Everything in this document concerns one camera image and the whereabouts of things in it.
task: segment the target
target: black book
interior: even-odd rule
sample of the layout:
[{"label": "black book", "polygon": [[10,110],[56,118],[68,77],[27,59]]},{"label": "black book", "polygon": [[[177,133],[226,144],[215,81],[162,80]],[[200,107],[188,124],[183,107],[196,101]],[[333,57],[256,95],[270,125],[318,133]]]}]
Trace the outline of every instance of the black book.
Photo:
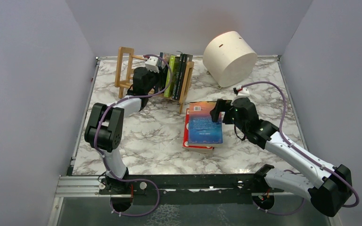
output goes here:
[{"label": "black book", "polygon": [[182,64],[183,64],[183,57],[185,54],[181,53],[180,54],[180,63],[178,64],[178,68],[177,68],[177,73],[175,76],[175,81],[174,81],[174,88],[173,88],[173,99],[176,100],[176,94],[177,94],[177,88],[178,88],[178,81],[180,80],[180,72],[181,72],[181,68],[182,68]]},{"label": "black book", "polygon": [[192,61],[192,58],[193,58],[193,55],[184,54],[184,58],[182,60],[182,65],[181,65],[180,78],[178,79],[178,85],[177,85],[178,89],[177,89],[177,93],[175,95],[176,100],[180,99],[182,85],[184,83],[185,70],[187,69],[187,63],[189,61]]}]

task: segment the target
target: white cylinder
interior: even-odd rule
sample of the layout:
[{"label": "white cylinder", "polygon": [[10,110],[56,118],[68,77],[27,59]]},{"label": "white cylinder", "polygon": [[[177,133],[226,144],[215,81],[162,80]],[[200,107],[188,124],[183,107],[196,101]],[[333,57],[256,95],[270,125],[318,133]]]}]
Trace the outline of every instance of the white cylinder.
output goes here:
[{"label": "white cylinder", "polygon": [[257,54],[238,32],[217,36],[203,53],[203,65],[221,87],[244,80],[252,72],[256,60]]}]

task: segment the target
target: bookshelf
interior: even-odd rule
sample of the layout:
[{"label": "bookshelf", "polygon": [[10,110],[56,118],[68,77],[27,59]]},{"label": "bookshelf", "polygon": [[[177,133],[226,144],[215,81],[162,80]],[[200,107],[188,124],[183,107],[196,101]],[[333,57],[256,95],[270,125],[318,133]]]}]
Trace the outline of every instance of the bookshelf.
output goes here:
[{"label": "bookshelf", "polygon": [[[121,80],[121,70],[123,64],[123,56],[124,54],[128,54],[128,65],[126,68],[126,76],[125,80]],[[116,74],[115,74],[115,87],[119,88],[119,95],[118,97],[121,99],[124,97],[124,89],[129,89],[132,85],[132,75],[134,74],[134,68],[132,68],[132,63],[134,59],[143,60],[145,59],[141,56],[134,55],[134,49],[128,47],[120,47],[117,57],[117,66],[116,66]],[[171,97],[164,97],[163,94],[159,94],[155,97],[165,98],[172,101],[176,101],[180,104],[179,113],[182,113],[182,108],[184,106],[185,99],[187,98],[188,91],[191,87],[191,76],[194,67],[194,62],[188,62],[187,67],[185,69],[184,81],[182,81],[182,89],[181,95],[179,100],[173,100]]]}]

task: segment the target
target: gray wall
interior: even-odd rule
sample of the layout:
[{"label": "gray wall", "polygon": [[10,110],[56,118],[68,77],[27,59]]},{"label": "gray wall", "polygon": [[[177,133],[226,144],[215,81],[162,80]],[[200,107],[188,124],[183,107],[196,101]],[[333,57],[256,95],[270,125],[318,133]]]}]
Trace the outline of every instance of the gray wall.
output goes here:
[{"label": "gray wall", "polygon": [[232,30],[259,55],[282,54],[312,0],[66,1],[95,55],[117,56],[120,46],[202,55]]},{"label": "gray wall", "polygon": [[46,225],[94,55],[64,0],[0,0],[0,225]]},{"label": "gray wall", "polygon": [[343,225],[362,225],[362,1],[314,0],[281,62],[310,151],[352,171]]}]

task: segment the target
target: marble surface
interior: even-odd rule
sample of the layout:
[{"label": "marble surface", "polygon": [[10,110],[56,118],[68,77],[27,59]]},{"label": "marble surface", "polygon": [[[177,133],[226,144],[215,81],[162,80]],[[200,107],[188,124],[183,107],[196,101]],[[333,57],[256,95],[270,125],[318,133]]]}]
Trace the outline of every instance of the marble surface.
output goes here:
[{"label": "marble surface", "polygon": [[[201,57],[194,57],[192,86],[184,110],[189,102],[233,99],[232,86],[218,88],[218,84],[207,74]],[[101,61],[93,89],[89,118],[94,103],[112,103],[118,100],[118,88],[114,87],[116,61]],[[143,66],[135,60],[133,68]],[[125,76],[127,62],[123,62],[122,76]],[[259,59],[252,71],[239,84],[254,81],[271,81],[282,88],[287,95],[280,69],[275,59]],[[259,117],[278,125],[281,117],[282,99],[274,87],[258,84],[249,88],[249,97],[255,103]],[[178,114],[177,102],[153,97],[139,113],[124,119],[123,138],[120,153],[130,174],[216,174],[216,173],[252,173],[265,163],[279,169],[292,167],[278,156],[249,143],[241,142],[234,134],[232,125],[223,124],[221,147],[212,154],[200,154],[182,148],[185,113]],[[288,102],[287,115],[283,131],[292,140],[303,146],[296,124],[295,115]],[[98,175],[104,172],[99,154],[83,139],[80,141],[73,175]]]}]

